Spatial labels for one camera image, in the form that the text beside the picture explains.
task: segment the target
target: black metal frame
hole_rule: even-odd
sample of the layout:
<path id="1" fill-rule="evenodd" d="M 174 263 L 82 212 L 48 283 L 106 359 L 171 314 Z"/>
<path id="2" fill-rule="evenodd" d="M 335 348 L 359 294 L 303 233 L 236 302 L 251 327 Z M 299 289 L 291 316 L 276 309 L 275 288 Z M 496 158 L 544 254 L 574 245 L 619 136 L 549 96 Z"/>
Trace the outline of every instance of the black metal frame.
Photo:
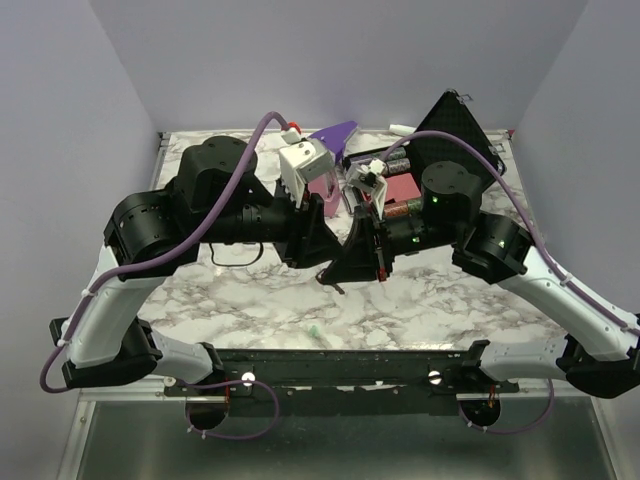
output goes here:
<path id="1" fill-rule="evenodd" d="M 251 372 L 275 391 L 282 416 L 458 414 L 459 393 L 488 394 L 494 380 L 478 368 L 488 341 L 469 350 L 254 350 L 220 349 L 224 377 L 200 382 L 240 380 Z M 502 382 L 498 392 L 518 385 Z M 196 389 L 181 383 L 165 388 L 168 397 L 222 396 L 226 402 L 190 401 L 194 426 L 210 429 L 225 414 L 240 417 L 273 415 L 273 399 L 258 386 Z"/>

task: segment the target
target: black cable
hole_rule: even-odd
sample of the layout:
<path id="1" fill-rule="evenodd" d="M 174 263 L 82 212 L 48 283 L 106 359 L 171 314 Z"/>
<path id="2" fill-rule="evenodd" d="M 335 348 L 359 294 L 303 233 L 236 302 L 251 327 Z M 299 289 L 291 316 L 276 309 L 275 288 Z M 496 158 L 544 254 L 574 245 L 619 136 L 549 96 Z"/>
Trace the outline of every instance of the black cable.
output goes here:
<path id="1" fill-rule="evenodd" d="M 249 265 L 253 265 L 258 260 L 260 260 L 262 258 L 262 255 L 264 254 L 264 245 L 260 243 L 260 250 L 258 250 L 258 256 L 254 258 L 252 261 L 250 261 L 249 263 L 228 263 L 228 264 L 216 263 L 216 260 L 214 258 L 215 252 L 213 251 L 213 244 L 211 243 L 209 244 L 209 250 L 211 250 L 211 263 L 213 263 L 216 267 L 237 268 L 237 267 L 248 267 Z"/>
<path id="2" fill-rule="evenodd" d="M 344 295 L 345 292 L 342 288 L 340 288 L 340 285 L 338 285 L 337 283 L 322 283 L 320 280 L 322 278 L 322 275 L 324 274 L 324 272 L 326 272 L 327 269 L 324 268 L 322 270 L 320 270 L 318 273 L 316 273 L 316 281 L 320 284 L 320 285 L 326 285 L 327 287 L 333 287 L 335 289 L 336 292 L 338 292 L 340 295 Z"/>

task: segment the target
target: marble tabletop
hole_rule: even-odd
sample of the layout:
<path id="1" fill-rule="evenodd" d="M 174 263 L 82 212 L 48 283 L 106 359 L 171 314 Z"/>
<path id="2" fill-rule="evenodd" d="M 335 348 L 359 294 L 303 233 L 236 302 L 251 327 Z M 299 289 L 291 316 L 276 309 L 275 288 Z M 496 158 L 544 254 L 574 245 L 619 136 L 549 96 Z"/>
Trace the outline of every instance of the marble tabletop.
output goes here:
<path id="1" fill-rule="evenodd" d="M 246 141 L 251 132 L 172 134 L 157 186 L 176 175 L 186 147 L 214 134 Z M 347 153 L 397 139 L 386 132 L 358 132 Z M 509 140 L 492 140 L 502 145 L 498 148 L 504 149 L 505 179 L 524 202 Z M 279 176 L 277 151 L 284 145 L 277 133 L 268 133 L 256 149 L 256 175 L 272 192 Z M 517 218 L 497 185 L 485 192 L 483 209 Z M 341 205 L 327 224 L 342 241 L 351 217 Z M 216 245 L 215 252 L 219 263 L 246 263 L 255 257 L 257 246 Z M 325 265 L 288 268 L 271 245 L 265 246 L 259 262 L 243 268 L 214 266 L 203 245 L 197 263 L 179 268 L 156 289 L 140 318 L 178 340 L 222 348 L 453 349 L 484 338 L 520 342 L 563 334 L 524 300 L 463 273 L 451 264 L 451 254 L 450 247 L 442 247 L 398 257 L 387 282 L 343 284 L 345 294 L 340 295 L 316 282 Z"/>

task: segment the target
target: silver screw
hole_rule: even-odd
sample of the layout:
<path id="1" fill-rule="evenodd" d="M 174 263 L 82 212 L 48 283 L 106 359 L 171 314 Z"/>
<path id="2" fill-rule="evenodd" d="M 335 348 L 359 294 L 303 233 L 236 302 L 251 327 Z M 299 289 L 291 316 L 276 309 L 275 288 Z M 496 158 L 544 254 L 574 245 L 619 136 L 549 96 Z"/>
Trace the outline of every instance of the silver screw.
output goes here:
<path id="1" fill-rule="evenodd" d="M 429 372 L 429 383 L 431 385 L 440 385 L 442 383 L 442 375 L 437 370 Z"/>
<path id="2" fill-rule="evenodd" d="M 249 383 L 243 383 L 243 385 L 245 387 L 250 387 L 252 385 L 252 382 L 256 381 L 256 376 L 253 374 L 253 372 L 244 372 L 242 374 L 241 380 L 245 382 L 249 382 Z"/>

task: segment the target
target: purple wall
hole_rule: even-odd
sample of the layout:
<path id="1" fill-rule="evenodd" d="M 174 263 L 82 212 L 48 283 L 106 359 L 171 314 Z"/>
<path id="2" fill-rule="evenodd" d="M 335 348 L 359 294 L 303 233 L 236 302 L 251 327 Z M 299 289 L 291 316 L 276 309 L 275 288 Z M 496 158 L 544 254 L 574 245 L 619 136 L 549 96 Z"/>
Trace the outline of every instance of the purple wall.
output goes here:
<path id="1" fill-rule="evenodd" d="M 0 471 L 46 480 L 77 398 L 38 388 L 48 322 L 73 310 L 116 202 L 148 186 L 158 137 L 86 0 L 1 10 Z"/>
<path id="2" fill-rule="evenodd" d="M 635 0 L 589 2 L 514 144 L 551 253 L 634 313 L 640 313 L 638 18 Z M 627 453 L 640 473 L 640 388 L 611 405 L 613 428 L 622 439 L 619 453 Z"/>
<path id="3" fill-rule="evenodd" d="M 91 0 L 162 130 L 416 123 L 442 92 L 512 128 L 586 0 Z"/>

